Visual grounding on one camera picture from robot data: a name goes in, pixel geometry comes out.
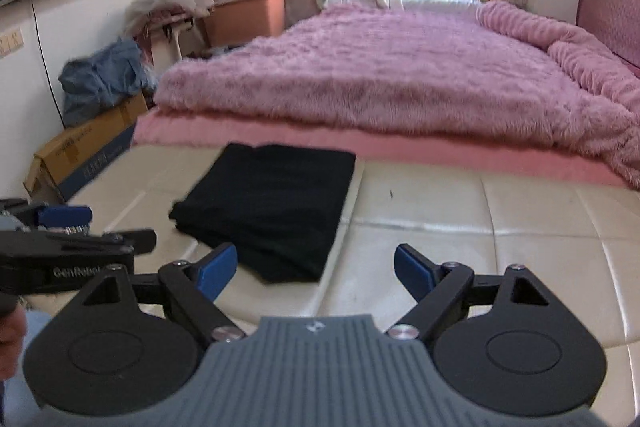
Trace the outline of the left hand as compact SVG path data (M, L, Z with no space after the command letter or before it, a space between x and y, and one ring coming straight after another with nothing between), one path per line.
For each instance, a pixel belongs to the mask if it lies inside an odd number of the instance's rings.
M25 310L21 305L0 320L0 379L11 378L17 369L27 333Z

